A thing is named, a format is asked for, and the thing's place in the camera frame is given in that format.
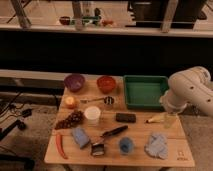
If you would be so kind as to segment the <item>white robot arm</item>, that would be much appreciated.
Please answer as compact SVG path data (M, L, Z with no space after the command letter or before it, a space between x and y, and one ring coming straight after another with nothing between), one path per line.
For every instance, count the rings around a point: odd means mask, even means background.
M165 110L164 127L170 128L188 104L213 117L213 88L210 72L201 66L172 74L168 79L169 89L159 102Z

